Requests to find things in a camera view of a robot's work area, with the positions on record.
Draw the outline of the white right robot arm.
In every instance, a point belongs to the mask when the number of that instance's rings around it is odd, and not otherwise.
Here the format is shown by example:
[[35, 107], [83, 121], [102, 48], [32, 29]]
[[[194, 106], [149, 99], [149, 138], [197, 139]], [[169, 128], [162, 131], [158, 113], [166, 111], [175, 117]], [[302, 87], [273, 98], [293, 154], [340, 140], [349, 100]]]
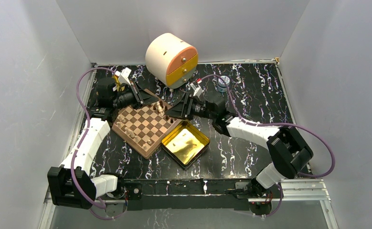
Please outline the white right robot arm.
[[226, 191], [234, 196], [263, 198], [281, 180], [297, 177], [313, 157], [313, 151], [295, 127], [290, 124], [249, 124], [237, 114], [228, 111], [221, 96], [215, 95], [201, 101], [197, 96], [184, 93], [179, 102], [165, 111], [165, 115], [181, 120], [192, 120], [196, 116], [210, 119], [212, 127], [218, 133], [250, 141], [268, 150], [271, 163], [245, 186]]

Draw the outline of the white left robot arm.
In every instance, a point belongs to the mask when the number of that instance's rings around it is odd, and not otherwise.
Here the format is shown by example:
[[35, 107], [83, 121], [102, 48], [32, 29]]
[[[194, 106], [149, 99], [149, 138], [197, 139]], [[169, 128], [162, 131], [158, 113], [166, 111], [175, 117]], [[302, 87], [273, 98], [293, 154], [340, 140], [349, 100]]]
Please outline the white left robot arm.
[[113, 78], [101, 79], [96, 85], [96, 106], [86, 111], [85, 127], [66, 159], [47, 173], [52, 202], [57, 206], [90, 209], [105, 208], [95, 200], [109, 193], [113, 198], [125, 195], [122, 177], [107, 173], [90, 178], [92, 162], [104, 138], [117, 118], [117, 112], [128, 107], [140, 109], [157, 102], [156, 96], [136, 82]]

